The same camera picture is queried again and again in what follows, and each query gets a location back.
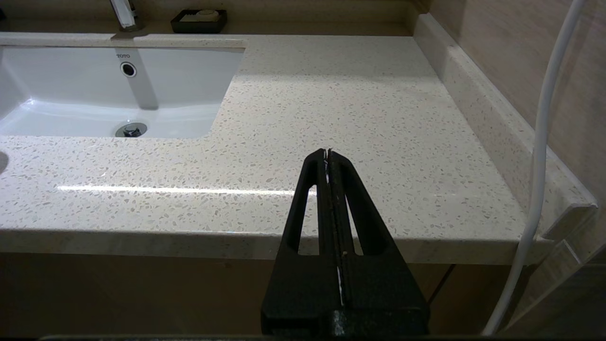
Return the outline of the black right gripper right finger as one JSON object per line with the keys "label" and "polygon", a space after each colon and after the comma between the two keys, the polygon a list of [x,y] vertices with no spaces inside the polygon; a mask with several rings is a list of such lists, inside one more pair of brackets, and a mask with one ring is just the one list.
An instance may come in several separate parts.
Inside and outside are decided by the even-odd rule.
{"label": "black right gripper right finger", "polygon": [[340,308],[330,335],[427,335],[429,308],[353,164],[329,152]]}

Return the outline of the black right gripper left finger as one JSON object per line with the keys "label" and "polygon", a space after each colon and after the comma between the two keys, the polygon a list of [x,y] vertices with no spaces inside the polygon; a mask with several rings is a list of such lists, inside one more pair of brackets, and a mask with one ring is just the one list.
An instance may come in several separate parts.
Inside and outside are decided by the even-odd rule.
{"label": "black right gripper left finger", "polygon": [[[327,181],[327,151],[305,158],[261,307],[265,335],[318,335],[327,313],[340,308],[338,262]],[[318,255],[298,252],[309,189],[316,186]]]}

